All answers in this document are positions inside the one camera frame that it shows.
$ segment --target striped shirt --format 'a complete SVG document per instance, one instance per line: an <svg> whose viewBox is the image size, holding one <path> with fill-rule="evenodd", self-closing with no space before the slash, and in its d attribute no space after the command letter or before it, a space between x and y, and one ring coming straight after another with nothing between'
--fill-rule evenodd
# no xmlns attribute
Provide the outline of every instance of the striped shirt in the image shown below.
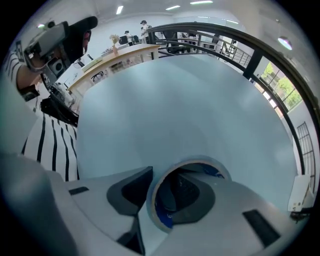
<svg viewBox="0 0 320 256"><path fill-rule="evenodd" d="M17 74L21 66L17 55L9 52L4 59L2 72L6 73L14 86L17 86ZM78 180L75 150L77 128L41 112L38 107L33 108L33 111L38 119L21 153L29 159L38 161L46 170L59 173L64 181Z"/></svg>

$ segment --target handrail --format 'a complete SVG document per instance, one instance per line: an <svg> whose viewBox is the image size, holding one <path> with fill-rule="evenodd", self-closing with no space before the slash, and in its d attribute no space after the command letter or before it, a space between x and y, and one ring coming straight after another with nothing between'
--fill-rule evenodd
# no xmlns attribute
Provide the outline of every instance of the handrail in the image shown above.
<svg viewBox="0 0 320 256"><path fill-rule="evenodd" d="M234 28L230 28L227 26L223 25L217 25L217 24L210 24L210 23L202 23L202 22L183 22L183 23L173 23L173 24L166 24L166 25L161 25L161 26L156 26L149 28L148 30L148 35L150 38L150 43L155 42L155 32L163 32L163 31L173 31L173 32L185 32L185 33L194 33L198 34L201 36L206 36L206 37L212 37L212 35L205 34L203 32L207 33L214 33L218 34L220 36L226 36L228 38L237 40L238 42L243 43L244 45L252 48L254 50L253 56L251 60L249 61L248 67L245 68L237 63L237 65L234 65L236 63L235 61L225 57L223 58L223 55L215 52L215 51L209 51L207 48L200 47L203 51L205 49L205 52L210 52L211 54L215 56L219 56L220 58L224 59L225 61L233 64L237 68L240 66L241 70L244 69L244 74L247 79L252 78L255 80L257 83L259 82L260 84L262 83L260 79L254 76L254 71L257 68L262 56L265 56L269 61L274 63L283 73L285 76L288 77L288 79L292 82L292 84L295 86L297 91L300 93L301 98L303 99L309 113L312 119L312 122L314 124L317 138L318 138L318 144L320 141L320 109L318 105L318 101L316 97L313 95L312 91L310 90L308 84L305 82L303 77L298 73L298 71L289 63L288 60L285 59L283 55L281 55L279 52L274 50L271 46L267 45L263 41L255 38L252 35L249 35L247 33L244 33L242 31L236 30ZM171 44L181 44L181 45L186 45L188 47L192 47L195 49L199 49L198 45L192 45L192 44L187 44L187 43L181 43L177 41L166 41L163 40L164 43L171 43ZM279 103L279 109L283 110L283 116L285 120L288 123L288 126L291 130L292 136L295 140L296 146L297 146L297 151L299 154L300 158L300 164L301 164L301 171L302 174L305 173L305 165L303 161L303 155L302 155L302 150L299 144L298 136L296 133L295 128L292 125L292 122L287 115L287 112L285 109L282 107L281 102L274 97L274 101Z"/></svg>
<svg viewBox="0 0 320 256"><path fill-rule="evenodd" d="M190 32L193 32L194 34L199 34L201 36L204 36L204 37L207 37L207 38L212 38L212 39L216 39L218 41L221 41L225 44L228 44L236 49L238 49L239 51L242 51L244 52L246 55L249 55L251 56L249 53L246 53L244 50L240 49L239 47L235 46L234 44L230 43L230 42L227 42L226 40L223 40L219 37L216 37L214 35L211 35L211 34L206 34L206 33L202 33L202 32L197 32L197 31L194 31L194 30L190 30ZM162 38L162 39L158 39L158 40L180 40L180 41L191 41L191 42L201 42L203 44L207 44L207 45L211 45L211 46L222 46L222 45L219 45L217 43L213 43L213 42L208 42L208 41L201 41L201 40L198 40L198 39L192 39L192 38Z"/></svg>
<svg viewBox="0 0 320 256"><path fill-rule="evenodd" d="M242 57L244 56L244 54L247 56L247 59L248 59L248 57L250 57L250 58L252 57L251 55L249 55L248 53L246 53L246 52L243 51L242 49L234 46L234 45L231 44L231 43L228 43L228 44L230 45L230 47L232 46L232 47L235 48L235 49L234 49L234 52L232 52L232 53L227 51L227 50L229 50L229 49L226 47L226 43L225 43L225 42L223 42L223 44L220 45L220 44L213 43L213 42L201 41L201 40L199 40L199 39L165 38L165 39L155 40L155 43L163 43L163 41L167 41L167 44L176 44L176 45L180 45L180 46L183 45L182 43L188 44L188 42L191 41L191 42L198 42L197 46L200 46L200 43L203 43L203 44L205 44L205 45L221 47L221 49L218 49L218 51L219 51L220 53L221 53L221 52L225 52L225 53L228 53L228 54L232 54L232 55L233 55L232 60L235 60L235 57L239 57L239 56L237 56L236 54L240 54L240 55L241 55L240 52L242 52L242 56L240 57L239 61L242 60ZM174 41L174 42L184 41L184 42L181 42L181 43L170 43L169 41ZM199 50L201 50L201 48L194 47L194 44L189 44L188 46L189 46L190 48L195 48L195 49L197 49L197 53L198 53ZM159 50L173 49L173 48L178 48L178 47L179 47L179 46L162 47L162 48L159 48Z"/></svg>

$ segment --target black metal railing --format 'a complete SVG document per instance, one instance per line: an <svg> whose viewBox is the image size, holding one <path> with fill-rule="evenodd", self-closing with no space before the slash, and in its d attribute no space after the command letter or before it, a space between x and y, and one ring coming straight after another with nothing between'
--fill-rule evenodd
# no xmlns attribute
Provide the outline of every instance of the black metal railing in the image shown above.
<svg viewBox="0 0 320 256"><path fill-rule="evenodd" d="M165 39L155 39L155 33L161 32L166 37ZM178 38L178 33L189 33L198 35L198 39L190 38ZM241 49L234 46L232 43L226 42L215 35L225 36L232 40L236 40L251 49L254 50L252 56L243 52ZM161 57L175 56L185 53L180 53L181 51L175 50L171 51L169 49L181 49L188 50L188 48L196 49L196 53L206 53L209 55L216 56L223 59L230 64L234 65L236 68L243 72L245 78L252 79L258 83L265 91L269 92L272 100L277 104L278 108L283 114L285 121L287 122L290 131L292 133L293 139L295 141L300 164L301 172L305 174L305 164L304 157L299 143L299 138L293 123L291 122L287 112L288 109L280 99L280 97L274 93L274 90L266 84L266 82L255 76L254 72L260 63L262 57L266 57L269 61L275 64L284 75L292 82L297 91L300 93L314 124L317 137L320 138L320 110L318 106L318 101L314 97L309 86L303 79L303 77L298 73L298 71L285 59L283 55L274 50L272 47L264 43L263 41L247 34L242 31L211 23L201 23L201 22L184 22L184 23L173 23L161 26L156 26L148 29L149 40L151 44L162 44L166 47L160 48L159 53L163 54ZM212 42L202 41L202 37L212 38ZM222 41L222 45L217 44L217 41ZM208 44L209 48L203 47L201 45Z"/></svg>
<svg viewBox="0 0 320 256"><path fill-rule="evenodd" d="M315 193L316 187L316 161L315 152L312 144L311 136L309 133L306 122L303 122L297 128L299 144L302 149L303 162L305 167L305 173L310 175L309 187L313 193Z"/></svg>

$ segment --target computer monitor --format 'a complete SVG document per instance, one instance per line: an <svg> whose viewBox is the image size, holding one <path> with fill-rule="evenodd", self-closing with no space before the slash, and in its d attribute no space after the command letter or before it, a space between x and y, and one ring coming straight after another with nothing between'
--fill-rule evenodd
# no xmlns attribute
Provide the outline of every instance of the computer monitor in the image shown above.
<svg viewBox="0 0 320 256"><path fill-rule="evenodd" d="M140 43L139 37L138 37L137 35L134 35L134 36L133 36L133 39L134 39L134 42L135 42L136 44Z"/></svg>
<svg viewBox="0 0 320 256"><path fill-rule="evenodd" d="M128 43L127 36L126 35L121 36L120 39L119 39L119 44L120 45L124 45L124 44L127 44L127 43Z"/></svg>

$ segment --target desk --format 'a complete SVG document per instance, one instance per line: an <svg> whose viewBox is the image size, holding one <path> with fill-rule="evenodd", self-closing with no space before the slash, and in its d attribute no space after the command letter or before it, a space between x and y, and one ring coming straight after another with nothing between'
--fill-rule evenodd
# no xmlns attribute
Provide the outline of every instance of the desk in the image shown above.
<svg viewBox="0 0 320 256"><path fill-rule="evenodd" d="M97 74L100 71L105 70L106 68L114 64L117 64L121 61L125 61L134 56L140 55L141 61L143 62L144 61L143 55L153 53L153 58L158 59L159 47L160 47L159 45L155 45L155 44L141 43L141 44L135 44L133 46L120 49L118 51L118 54L114 54L114 53L108 54L103 57L102 61L98 62L97 64L89 68L86 72L84 72L83 75L77 81L75 81L67 90L72 91L73 93L76 93L76 96L78 97L79 94L81 95L81 93L79 92L77 93L77 87L85 81L93 85L91 82L91 77L93 75Z"/></svg>
<svg viewBox="0 0 320 256"><path fill-rule="evenodd" d="M241 74L202 54L141 63L89 89L76 153L81 179L209 156L286 213L297 175L292 142L270 103Z"/></svg>

